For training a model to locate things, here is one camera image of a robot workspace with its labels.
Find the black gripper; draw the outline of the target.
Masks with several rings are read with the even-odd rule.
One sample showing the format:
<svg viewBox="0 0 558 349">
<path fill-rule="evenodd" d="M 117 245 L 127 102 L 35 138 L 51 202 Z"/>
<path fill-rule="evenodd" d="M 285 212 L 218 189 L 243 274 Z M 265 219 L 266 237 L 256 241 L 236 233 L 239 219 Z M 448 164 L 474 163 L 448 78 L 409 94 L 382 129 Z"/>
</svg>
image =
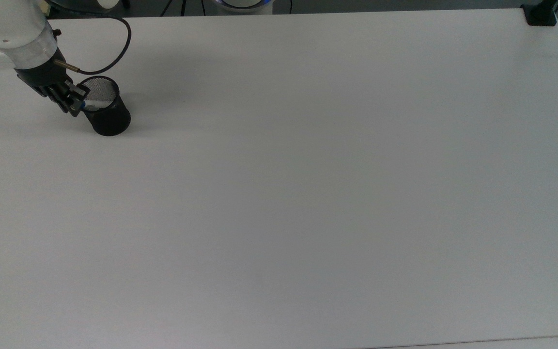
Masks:
<svg viewBox="0 0 558 349">
<path fill-rule="evenodd" d="M 30 69 L 14 69 L 17 77 L 42 97 L 55 102 L 62 112 L 77 117 L 85 106 L 90 89 L 83 84 L 74 84 L 66 68 L 48 61 Z"/>
</svg>

